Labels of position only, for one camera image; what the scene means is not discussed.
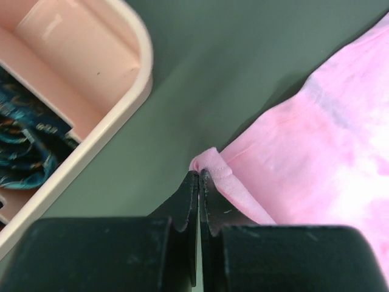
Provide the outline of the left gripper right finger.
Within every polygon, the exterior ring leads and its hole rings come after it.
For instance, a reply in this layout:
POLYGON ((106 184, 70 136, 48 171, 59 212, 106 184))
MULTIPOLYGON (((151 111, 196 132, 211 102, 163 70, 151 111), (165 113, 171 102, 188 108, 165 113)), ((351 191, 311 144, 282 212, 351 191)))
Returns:
POLYGON ((199 176, 199 218, 204 291, 227 291, 221 229, 252 224, 252 220, 219 192, 207 170, 199 176))

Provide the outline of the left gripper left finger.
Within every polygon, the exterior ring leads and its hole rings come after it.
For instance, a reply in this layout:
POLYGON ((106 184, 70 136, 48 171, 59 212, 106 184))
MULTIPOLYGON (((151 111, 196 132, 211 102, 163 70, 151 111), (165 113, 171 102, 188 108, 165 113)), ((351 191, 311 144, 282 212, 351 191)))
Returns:
POLYGON ((162 288, 196 286, 199 175, 189 171, 177 191, 149 217, 166 219, 162 288))

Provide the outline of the pink t shirt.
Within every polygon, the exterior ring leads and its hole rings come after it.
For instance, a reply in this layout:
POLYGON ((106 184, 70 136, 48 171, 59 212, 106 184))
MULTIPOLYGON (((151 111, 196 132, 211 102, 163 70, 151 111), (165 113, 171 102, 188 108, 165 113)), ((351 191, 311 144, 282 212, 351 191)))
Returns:
POLYGON ((357 228, 388 274, 388 17, 190 169, 257 223, 357 228))

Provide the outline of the dark patterned item back right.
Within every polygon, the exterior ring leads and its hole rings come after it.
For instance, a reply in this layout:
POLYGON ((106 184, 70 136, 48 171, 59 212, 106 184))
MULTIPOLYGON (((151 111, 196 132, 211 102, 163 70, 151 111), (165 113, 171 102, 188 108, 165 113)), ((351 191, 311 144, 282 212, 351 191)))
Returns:
POLYGON ((79 143, 71 126, 1 69, 1 187, 42 186, 79 143))

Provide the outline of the pink compartment tray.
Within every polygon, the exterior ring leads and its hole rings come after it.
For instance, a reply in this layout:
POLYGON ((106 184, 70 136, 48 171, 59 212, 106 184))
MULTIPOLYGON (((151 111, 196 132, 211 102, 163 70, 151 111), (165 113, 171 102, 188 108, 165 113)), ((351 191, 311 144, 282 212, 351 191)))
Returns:
POLYGON ((153 46, 125 1, 2 1, 1 69, 71 126, 79 145, 35 189, 1 187, 1 255, 150 95, 153 46))

